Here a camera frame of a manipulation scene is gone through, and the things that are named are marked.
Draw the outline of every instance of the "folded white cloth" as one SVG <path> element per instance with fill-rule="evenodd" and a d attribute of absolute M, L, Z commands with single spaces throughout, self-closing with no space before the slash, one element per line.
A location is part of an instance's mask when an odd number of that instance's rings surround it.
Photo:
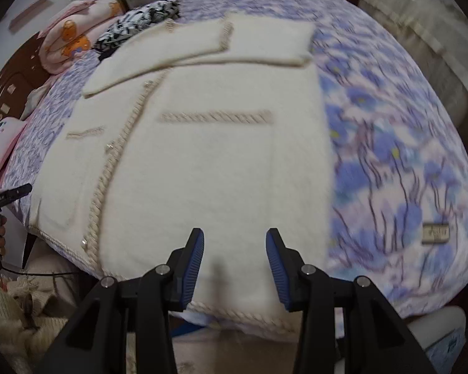
<path fill-rule="evenodd" d="M 199 63 L 265 63 L 302 66 L 312 59 L 308 52 L 315 26 L 308 21 L 228 13 L 232 24 L 228 50 L 181 60 L 175 66 Z"/>
<path fill-rule="evenodd" d="M 164 21 L 130 38 L 102 61 L 82 90 L 87 97 L 115 84 L 197 55 L 228 46 L 230 24 L 223 19 L 176 24 Z"/>

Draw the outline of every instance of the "floral bedsheet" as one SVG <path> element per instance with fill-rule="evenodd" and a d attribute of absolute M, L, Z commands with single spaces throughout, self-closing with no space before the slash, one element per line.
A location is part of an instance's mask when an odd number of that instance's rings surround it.
<path fill-rule="evenodd" d="M 344 0 L 181 0 L 180 21 L 227 10 L 316 23 L 311 51 L 335 171 L 326 271 L 369 276 L 402 316 L 443 306 L 468 282 L 468 157 L 417 65 Z M 56 82 L 18 141 L 4 186 L 34 183 L 97 65 L 89 52 Z M 25 224 L 29 205 L 29 197 L 15 204 Z M 422 244 L 423 223 L 447 223 L 448 243 Z"/>

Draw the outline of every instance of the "pink cushion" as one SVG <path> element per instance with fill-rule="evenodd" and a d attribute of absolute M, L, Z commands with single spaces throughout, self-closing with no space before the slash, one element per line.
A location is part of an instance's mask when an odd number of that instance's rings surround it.
<path fill-rule="evenodd" d="M 26 122 L 7 117 L 0 121 L 0 170 L 14 149 Z"/>

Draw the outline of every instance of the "human hand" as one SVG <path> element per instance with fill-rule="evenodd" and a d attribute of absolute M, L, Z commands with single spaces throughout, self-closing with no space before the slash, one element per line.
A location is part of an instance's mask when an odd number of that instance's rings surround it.
<path fill-rule="evenodd" d="M 1 220 L 1 223 L 2 223 L 2 226 L 0 226 L 0 254 L 2 256 L 5 256 L 5 222 L 7 222 L 7 218 L 5 216 L 2 215 L 2 220 Z"/>

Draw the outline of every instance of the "pink blanket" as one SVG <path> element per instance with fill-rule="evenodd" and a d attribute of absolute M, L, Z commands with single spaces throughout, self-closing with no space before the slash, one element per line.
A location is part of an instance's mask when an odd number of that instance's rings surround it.
<path fill-rule="evenodd" d="M 40 35 L 40 62 L 51 74 L 60 74 L 82 57 L 122 13 L 115 0 L 81 0 L 52 18 Z"/>

